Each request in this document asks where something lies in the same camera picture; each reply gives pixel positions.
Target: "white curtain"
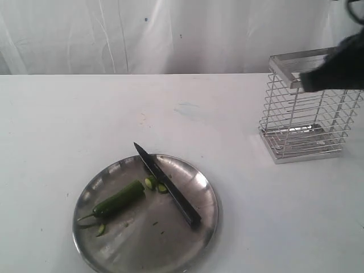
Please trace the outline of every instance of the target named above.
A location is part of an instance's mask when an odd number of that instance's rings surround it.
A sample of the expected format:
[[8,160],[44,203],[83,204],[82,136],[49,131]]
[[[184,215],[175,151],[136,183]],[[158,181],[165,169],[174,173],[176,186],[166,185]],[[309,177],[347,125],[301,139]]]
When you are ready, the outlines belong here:
[[343,4],[0,0],[0,74],[265,72],[270,55],[334,46],[358,32]]

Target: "white table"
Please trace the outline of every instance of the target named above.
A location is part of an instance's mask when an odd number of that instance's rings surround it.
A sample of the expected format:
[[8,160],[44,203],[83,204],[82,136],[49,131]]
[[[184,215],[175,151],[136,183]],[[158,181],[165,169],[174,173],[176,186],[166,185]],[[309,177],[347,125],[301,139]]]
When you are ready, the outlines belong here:
[[0,77],[0,272],[92,270],[72,214],[101,169],[149,152],[199,168],[222,201],[199,272],[363,272],[364,113],[345,156],[275,165],[265,74]]

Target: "kitchen knife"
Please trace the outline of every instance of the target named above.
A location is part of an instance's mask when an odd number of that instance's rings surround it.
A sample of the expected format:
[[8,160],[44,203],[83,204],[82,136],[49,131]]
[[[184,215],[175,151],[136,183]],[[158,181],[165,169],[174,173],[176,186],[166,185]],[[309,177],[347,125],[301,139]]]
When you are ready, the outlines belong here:
[[173,197],[176,205],[182,212],[184,218],[187,223],[192,228],[195,228],[201,222],[201,216],[194,209],[194,207],[188,202],[188,200],[182,195],[182,193],[177,189],[174,183],[169,179],[169,177],[159,168],[159,166],[155,163],[152,156],[150,156],[141,146],[134,142],[134,146],[138,151],[140,157],[142,158],[144,164],[148,167],[151,173],[155,176],[157,181],[163,183],[168,189],[169,193]]

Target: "wire rack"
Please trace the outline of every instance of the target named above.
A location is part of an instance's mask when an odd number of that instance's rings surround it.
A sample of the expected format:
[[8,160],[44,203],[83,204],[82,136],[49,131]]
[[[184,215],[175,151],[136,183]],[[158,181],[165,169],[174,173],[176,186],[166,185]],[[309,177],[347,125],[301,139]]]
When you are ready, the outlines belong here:
[[276,164],[340,155],[360,90],[305,93],[298,72],[323,62],[333,48],[272,56],[259,132]]

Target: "steel plate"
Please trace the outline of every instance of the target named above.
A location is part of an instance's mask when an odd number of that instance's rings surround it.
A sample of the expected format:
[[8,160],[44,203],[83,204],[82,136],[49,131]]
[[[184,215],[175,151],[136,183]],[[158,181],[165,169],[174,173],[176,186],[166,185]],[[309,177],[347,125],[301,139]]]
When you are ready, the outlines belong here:
[[145,190],[141,198],[108,221],[105,234],[96,237],[98,220],[77,219],[89,214],[95,204],[115,194],[135,179],[149,175],[140,156],[116,162],[101,171],[78,198],[73,215],[73,239],[77,250],[97,272],[184,272],[201,261],[214,237],[219,215],[215,192],[195,167],[168,155],[153,155],[202,217],[192,230],[172,197]]

